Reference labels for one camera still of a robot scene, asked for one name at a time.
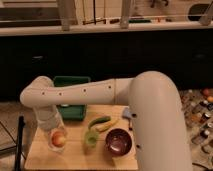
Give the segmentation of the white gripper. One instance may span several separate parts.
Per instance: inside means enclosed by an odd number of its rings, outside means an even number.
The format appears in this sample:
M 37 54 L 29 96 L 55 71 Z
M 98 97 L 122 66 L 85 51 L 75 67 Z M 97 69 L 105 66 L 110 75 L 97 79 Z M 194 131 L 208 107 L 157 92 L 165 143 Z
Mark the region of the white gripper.
M 63 125 L 62 117 L 56 106 L 34 108 L 38 127 L 43 131 L 51 131 Z

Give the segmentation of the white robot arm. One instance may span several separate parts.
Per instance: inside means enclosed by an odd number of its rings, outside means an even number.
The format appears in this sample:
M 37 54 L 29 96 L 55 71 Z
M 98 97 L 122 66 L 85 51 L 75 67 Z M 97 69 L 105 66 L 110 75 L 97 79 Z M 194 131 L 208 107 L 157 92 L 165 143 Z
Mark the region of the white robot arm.
M 20 101 L 45 124 L 52 121 L 60 104 L 128 106 L 138 170 L 193 171 L 180 95 L 161 72 L 66 87 L 56 87 L 50 78 L 39 76 L 22 90 Z

